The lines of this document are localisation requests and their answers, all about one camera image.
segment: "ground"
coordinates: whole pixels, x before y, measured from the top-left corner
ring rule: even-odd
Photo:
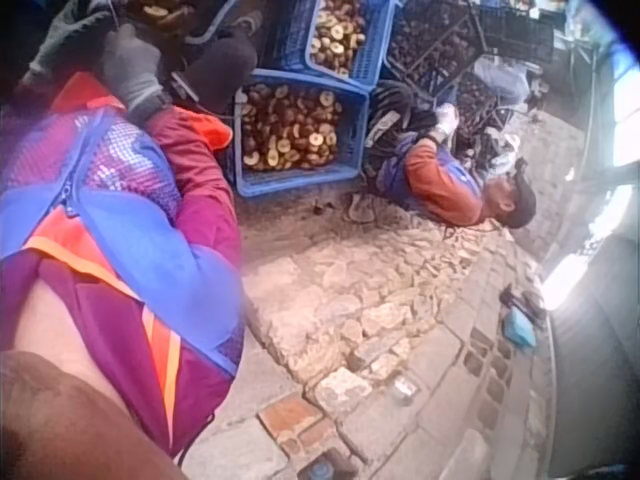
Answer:
[[[530,138],[541,129],[523,125]],[[578,141],[566,142],[571,160]],[[250,331],[238,379],[185,473],[294,479],[324,454],[362,479],[535,478],[551,390],[546,336],[534,352],[514,349],[498,295],[509,283],[537,289],[536,262],[492,225],[445,239],[383,201],[374,224],[351,224],[353,188],[239,203]]]

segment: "glove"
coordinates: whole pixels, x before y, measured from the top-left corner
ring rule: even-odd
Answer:
[[[145,101],[162,94],[156,73],[160,51],[139,38],[133,25],[107,36],[102,60],[103,81],[131,116]]]
[[[450,103],[445,103],[436,108],[436,117],[438,118],[436,128],[444,133],[447,138],[453,135],[460,123],[458,109]]]
[[[72,73],[74,67],[86,67],[99,56],[95,47],[103,44],[112,26],[106,0],[92,0],[89,5],[83,0],[70,0],[53,19],[24,81],[58,82]]]

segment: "black cap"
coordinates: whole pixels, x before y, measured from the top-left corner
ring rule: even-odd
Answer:
[[[516,186],[515,208],[498,219],[502,225],[513,229],[526,227],[536,216],[536,194],[524,175],[524,165],[520,163],[516,164],[513,177]]]

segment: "sleeve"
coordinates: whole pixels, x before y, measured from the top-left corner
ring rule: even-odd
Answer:
[[[173,107],[151,117],[146,130],[167,156],[183,197],[176,227],[189,243],[216,250],[238,267],[240,234],[233,196],[202,137]]]
[[[435,143],[419,141],[409,151],[405,168],[411,191],[430,212],[460,227],[478,221],[480,200],[438,164]]]

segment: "red brick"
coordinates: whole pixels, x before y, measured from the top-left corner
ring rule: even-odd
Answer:
[[[262,410],[258,416],[269,434],[281,443],[296,437],[322,418],[322,412],[297,393],[283,398]]]
[[[328,418],[323,418],[318,423],[302,432],[298,438],[305,450],[311,450],[335,436],[336,426]]]

